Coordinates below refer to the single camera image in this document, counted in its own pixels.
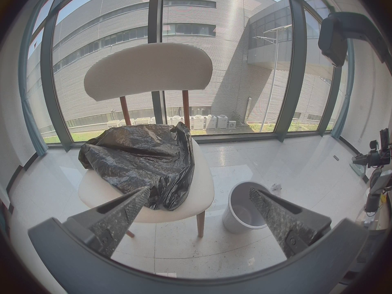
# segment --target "white tile floor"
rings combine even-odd
[[[235,184],[252,180],[268,188],[281,183],[280,196],[325,214],[335,226],[352,220],[364,203],[365,183],[350,168],[352,153],[327,135],[205,144],[201,149],[210,166],[215,199],[206,211],[204,237],[197,237],[196,219],[131,226],[112,259],[130,267],[171,277],[211,278],[249,273],[285,260],[268,228],[235,235],[225,230],[222,214]],[[87,210],[78,184],[85,173],[78,150],[49,150],[27,172],[21,172],[10,192],[15,210],[11,242],[25,264],[52,292],[59,285],[33,251],[27,229],[48,217],[65,221]]]

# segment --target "camera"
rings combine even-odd
[[[391,160],[391,144],[389,142],[388,128],[380,131],[381,149],[377,140],[369,143],[370,151],[367,155],[359,154],[353,157],[352,162],[359,165],[367,165],[370,167],[381,167],[390,163]]]

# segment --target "gray trash can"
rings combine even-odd
[[[223,225],[232,233],[240,234],[267,226],[262,215],[249,199],[251,187],[268,191],[256,182],[238,183],[230,191],[228,207],[223,213]]]

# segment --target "black plastic bag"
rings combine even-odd
[[[124,194],[148,186],[151,209],[180,206],[194,171],[192,138],[182,122],[112,127],[82,145],[79,161]]]

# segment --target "curtain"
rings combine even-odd
[[[344,96],[344,101],[339,117],[337,118],[336,124],[333,130],[331,131],[331,135],[337,139],[340,137],[343,131],[344,124],[346,122],[347,113],[349,112],[352,88],[354,85],[354,44],[351,38],[347,39],[347,46],[348,46],[347,53],[348,53],[349,68],[348,68],[348,75],[347,75],[346,94]]]
[[[25,31],[23,33],[22,43],[19,51],[19,64],[18,64],[18,82],[19,82],[19,94],[22,101],[23,117],[26,123],[27,131],[31,142],[37,152],[37,155],[43,156],[48,149],[45,141],[43,140],[41,133],[38,130],[37,123],[35,122],[34,116],[32,115],[29,101],[27,100],[27,56],[29,53],[30,39],[33,33],[34,24],[37,20],[38,13],[41,10],[42,5],[46,0],[40,0],[34,7],[31,16],[27,22]]]

